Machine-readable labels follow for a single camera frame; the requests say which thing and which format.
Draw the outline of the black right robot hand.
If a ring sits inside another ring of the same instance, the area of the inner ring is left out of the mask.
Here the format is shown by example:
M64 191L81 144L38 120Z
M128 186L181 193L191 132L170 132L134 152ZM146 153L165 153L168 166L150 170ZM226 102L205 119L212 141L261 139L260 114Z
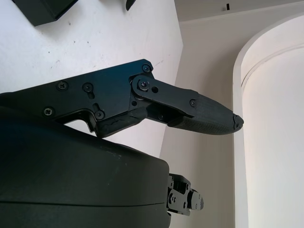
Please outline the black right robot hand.
M211 135L243 119L145 59L0 95L3 228L167 228L203 209L167 162L106 138L150 119Z

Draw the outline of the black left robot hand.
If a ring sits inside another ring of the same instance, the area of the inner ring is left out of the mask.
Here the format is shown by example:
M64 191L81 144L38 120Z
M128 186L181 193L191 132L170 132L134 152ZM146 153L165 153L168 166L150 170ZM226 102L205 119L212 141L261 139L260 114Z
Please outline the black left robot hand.
M136 0L123 0L124 8L126 11L129 11L135 2Z

